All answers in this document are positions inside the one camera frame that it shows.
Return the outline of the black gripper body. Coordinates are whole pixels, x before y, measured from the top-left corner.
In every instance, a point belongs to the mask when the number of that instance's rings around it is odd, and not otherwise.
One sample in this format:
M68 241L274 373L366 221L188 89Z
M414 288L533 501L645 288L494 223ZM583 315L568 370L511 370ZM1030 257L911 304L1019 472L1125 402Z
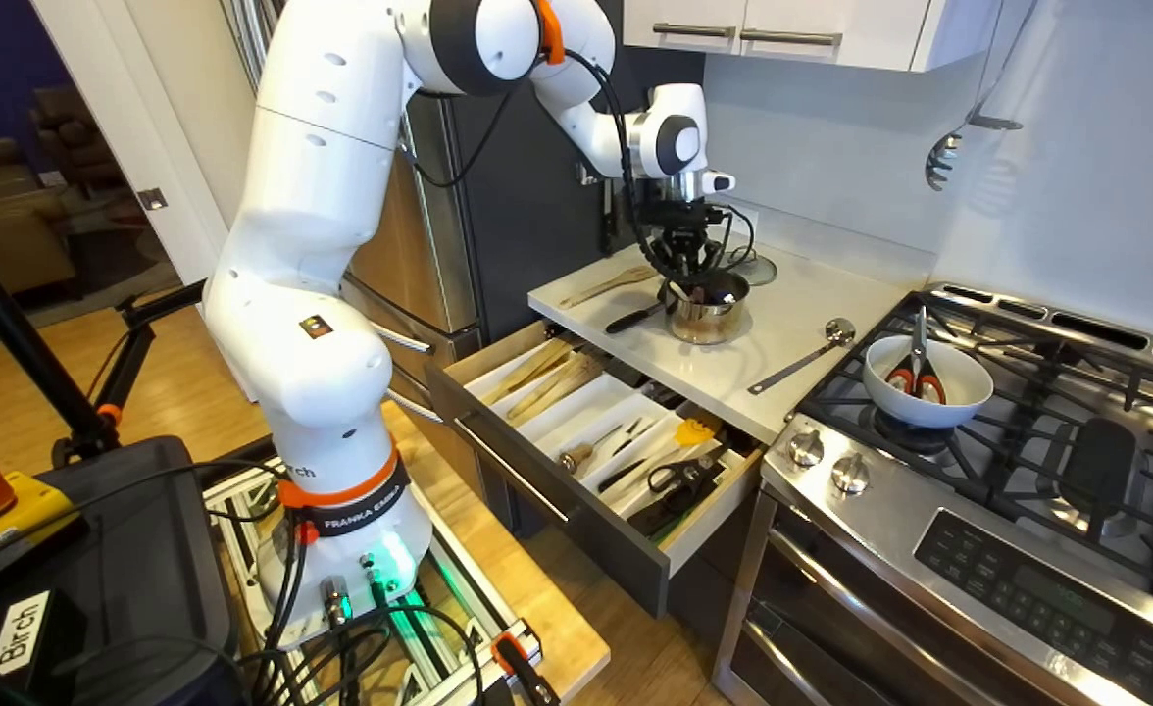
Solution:
M665 177L643 186L640 221L645 223L645 259L674 281L715 270L726 249L708 234L726 221L719 195L732 193L732 174Z

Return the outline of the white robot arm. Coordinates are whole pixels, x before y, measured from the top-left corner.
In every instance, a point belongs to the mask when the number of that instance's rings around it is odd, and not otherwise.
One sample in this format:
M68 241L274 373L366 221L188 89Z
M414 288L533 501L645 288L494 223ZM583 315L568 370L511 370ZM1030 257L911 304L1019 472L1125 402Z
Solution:
M202 322L282 461L274 551L256 566L265 636L299 648L394 603L430 513L381 417L390 352L346 298L383 245L404 115L421 93L530 89L579 162L655 179L696 215L719 189L704 93L661 83L604 109L617 33L596 0L286 0L260 74L247 177Z

